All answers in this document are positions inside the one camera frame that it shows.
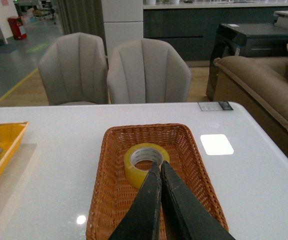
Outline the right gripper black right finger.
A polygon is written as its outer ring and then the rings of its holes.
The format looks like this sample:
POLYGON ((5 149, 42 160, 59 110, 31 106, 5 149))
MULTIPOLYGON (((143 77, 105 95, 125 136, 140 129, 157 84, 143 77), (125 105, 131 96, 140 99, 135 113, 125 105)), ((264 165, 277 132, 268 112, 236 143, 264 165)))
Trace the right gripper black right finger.
POLYGON ((204 208, 171 165, 161 165, 161 205, 168 240, 233 240, 204 208))

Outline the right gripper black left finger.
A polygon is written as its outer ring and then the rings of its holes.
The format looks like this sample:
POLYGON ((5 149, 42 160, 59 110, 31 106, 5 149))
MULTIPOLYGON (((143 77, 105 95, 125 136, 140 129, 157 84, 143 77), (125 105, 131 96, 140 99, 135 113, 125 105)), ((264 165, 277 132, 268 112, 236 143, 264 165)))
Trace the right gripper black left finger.
POLYGON ((153 163, 131 207, 110 240, 157 240, 160 231, 162 179, 153 163))

